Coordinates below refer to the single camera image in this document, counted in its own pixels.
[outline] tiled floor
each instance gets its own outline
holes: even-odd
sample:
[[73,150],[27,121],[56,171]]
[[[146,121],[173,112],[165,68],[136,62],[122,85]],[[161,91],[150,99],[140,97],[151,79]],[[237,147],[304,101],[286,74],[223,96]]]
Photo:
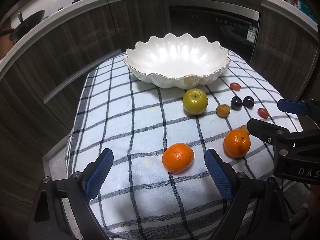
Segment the tiled floor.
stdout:
[[[67,171],[66,171],[66,150],[67,145],[65,145],[62,149],[60,149],[50,160],[49,160],[49,168],[51,173],[52,180],[57,179],[66,179]],[[82,240],[82,236],[80,234],[78,225],[76,223],[75,217],[73,216],[69,200],[67,198],[62,199],[64,209],[66,211],[68,221],[70,227],[75,235],[75,237],[79,240]]]

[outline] tablecloth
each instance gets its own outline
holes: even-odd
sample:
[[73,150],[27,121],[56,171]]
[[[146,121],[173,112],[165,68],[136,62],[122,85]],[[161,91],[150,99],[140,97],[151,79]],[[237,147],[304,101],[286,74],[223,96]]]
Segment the tablecloth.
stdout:
[[[198,86],[208,96],[204,114],[192,116],[183,110],[184,90],[160,89],[139,81],[123,63],[125,54],[107,60],[86,79],[67,150],[67,171],[83,171],[104,148],[114,154],[114,163],[96,199],[90,201],[106,234],[125,239],[207,239],[216,230],[228,203],[221,199],[204,164],[204,152],[214,148],[236,172],[266,179],[272,174],[273,148],[250,136],[251,148],[241,159],[224,154],[224,136],[261,119],[302,131],[297,116],[277,109],[281,95],[237,54],[222,76]],[[241,90],[230,90],[237,82]],[[252,110],[231,110],[219,118],[216,107],[230,105],[233,96],[252,96]],[[162,154],[174,143],[186,143],[195,153],[193,164],[176,175],[162,165]],[[245,218],[252,214],[254,203]]]

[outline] black pan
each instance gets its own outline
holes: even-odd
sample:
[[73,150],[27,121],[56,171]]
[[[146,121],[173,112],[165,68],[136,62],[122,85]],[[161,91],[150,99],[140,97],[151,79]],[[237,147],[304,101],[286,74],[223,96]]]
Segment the black pan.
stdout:
[[0,37],[11,34],[9,37],[10,41],[18,41],[20,40],[24,35],[26,35],[33,27],[35,27],[37,24],[39,24],[44,16],[44,10],[38,11],[25,19],[24,21],[21,21],[21,23],[16,27],[15,29],[9,29],[5,30],[3,32],[0,32]]

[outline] plaid cloth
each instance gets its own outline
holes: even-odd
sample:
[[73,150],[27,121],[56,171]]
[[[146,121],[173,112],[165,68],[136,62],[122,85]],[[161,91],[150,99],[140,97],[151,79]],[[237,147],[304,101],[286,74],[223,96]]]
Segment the plaid cloth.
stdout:
[[[214,148],[235,171],[251,178],[272,174],[273,149],[251,137],[249,153],[230,159],[223,151],[225,135],[261,119],[257,109],[267,109],[267,122],[302,131],[297,116],[277,108],[281,95],[238,55],[230,51],[229,68],[214,83],[198,86],[208,95],[204,114],[183,110],[184,90],[160,89],[139,81],[124,65],[120,54],[91,71],[85,82],[67,150],[67,171],[82,171],[104,148],[114,154],[110,170],[90,207],[108,236],[125,239],[207,239],[216,230],[227,203],[221,199],[204,164],[204,152]],[[239,92],[228,87],[241,85]],[[252,110],[231,110],[219,118],[216,107],[230,104],[233,96],[252,96]],[[195,152],[193,164],[178,175],[168,173],[162,154],[183,142]],[[254,203],[245,218],[252,214]]]

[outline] scalloped bowl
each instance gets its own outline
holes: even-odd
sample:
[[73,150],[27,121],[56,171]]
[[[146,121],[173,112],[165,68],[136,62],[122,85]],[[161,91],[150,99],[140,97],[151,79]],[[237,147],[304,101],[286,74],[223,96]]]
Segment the scalloped bowl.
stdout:
[[164,38],[152,36],[147,43],[138,41],[126,50],[123,61],[141,81],[160,88],[190,89],[215,81],[230,64],[229,51],[218,41],[201,36],[181,37],[169,33]]

